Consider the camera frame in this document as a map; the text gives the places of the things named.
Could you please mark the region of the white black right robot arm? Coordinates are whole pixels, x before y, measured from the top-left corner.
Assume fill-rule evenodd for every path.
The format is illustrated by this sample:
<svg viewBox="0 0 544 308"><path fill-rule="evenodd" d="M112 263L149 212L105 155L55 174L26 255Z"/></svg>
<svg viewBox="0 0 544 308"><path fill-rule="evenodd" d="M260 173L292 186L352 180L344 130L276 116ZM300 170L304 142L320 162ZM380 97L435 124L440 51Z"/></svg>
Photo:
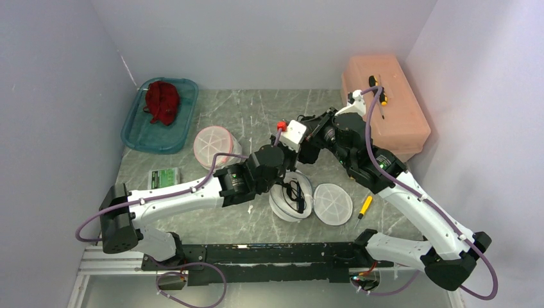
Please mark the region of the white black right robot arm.
<svg viewBox="0 0 544 308"><path fill-rule="evenodd" d="M423 235L412 241L367 229L355 240L357 264L389 261L409 266L437 286L455 291L477 262L485 260L490 236L464 227L427 196L400 159L373 144L370 126L361 115L331 109L303 116L289 122L280 141L303 164L314 163L321 150L328 150L349 177L395 206Z"/></svg>

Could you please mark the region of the black bra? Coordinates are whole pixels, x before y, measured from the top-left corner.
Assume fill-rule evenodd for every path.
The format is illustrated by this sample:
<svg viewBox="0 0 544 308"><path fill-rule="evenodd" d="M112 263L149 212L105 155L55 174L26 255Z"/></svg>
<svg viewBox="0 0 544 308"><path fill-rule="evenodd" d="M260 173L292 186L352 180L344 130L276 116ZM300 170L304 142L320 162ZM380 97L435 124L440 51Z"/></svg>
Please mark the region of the black bra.
<svg viewBox="0 0 544 308"><path fill-rule="evenodd" d="M304 210L306 209L306 204L300 183L297 180L291 180L288 183L283 183L282 187L285 190L283 195L287 194L287 197L296 204L295 208L293 208L289 203L288 206L294 209L297 213L303 214Z"/></svg>

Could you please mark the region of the white mesh blue zip laundry bag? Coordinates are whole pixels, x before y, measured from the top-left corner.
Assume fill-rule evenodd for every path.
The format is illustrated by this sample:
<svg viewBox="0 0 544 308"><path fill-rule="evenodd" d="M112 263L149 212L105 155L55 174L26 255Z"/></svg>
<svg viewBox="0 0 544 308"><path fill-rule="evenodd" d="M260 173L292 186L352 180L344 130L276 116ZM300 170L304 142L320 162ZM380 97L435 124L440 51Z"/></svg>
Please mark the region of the white mesh blue zip laundry bag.
<svg viewBox="0 0 544 308"><path fill-rule="evenodd" d="M297 180L305 198L306 209L303 214L297 213L288 206L295 208L282 187L283 183ZM353 201L348 193L336 184L319 184L314 187L309 178L301 172L288 172L281 184L274 185L269 191L269 205L279 218L287 222L299 222L309 218L311 214L324 224L333 227L341 226L348 222L352 216Z"/></svg>

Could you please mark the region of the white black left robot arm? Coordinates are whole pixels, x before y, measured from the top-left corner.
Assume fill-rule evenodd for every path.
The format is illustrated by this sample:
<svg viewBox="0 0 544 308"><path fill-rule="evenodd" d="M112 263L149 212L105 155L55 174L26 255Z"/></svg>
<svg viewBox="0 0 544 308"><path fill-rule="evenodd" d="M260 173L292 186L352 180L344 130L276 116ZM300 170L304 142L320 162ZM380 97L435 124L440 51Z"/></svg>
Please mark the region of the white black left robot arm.
<svg viewBox="0 0 544 308"><path fill-rule="evenodd" d="M267 144L248 158L192 182L131 192L125 185L114 185L99 211L103 252L142 252L167 269L179 268L185 258L179 235L157 230L152 223L194 210L252 201L281 184L297 158L298 152L287 146Z"/></svg>

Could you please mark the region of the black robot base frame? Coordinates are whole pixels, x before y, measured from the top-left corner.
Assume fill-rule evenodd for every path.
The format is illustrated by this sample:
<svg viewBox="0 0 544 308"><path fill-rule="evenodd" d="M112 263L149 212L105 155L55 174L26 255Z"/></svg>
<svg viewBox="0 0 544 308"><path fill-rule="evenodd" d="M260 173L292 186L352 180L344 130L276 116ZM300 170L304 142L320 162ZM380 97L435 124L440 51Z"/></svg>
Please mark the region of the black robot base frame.
<svg viewBox="0 0 544 308"><path fill-rule="evenodd" d="M347 283L350 275L372 266L393 267L389 261L374 262L352 242L182 244L181 249L181 257L158 264L145 255L141 269L151 272L183 266L189 286L207 286L223 282L221 275L207 264L219 268L229 283L310 280Z"/></svg>

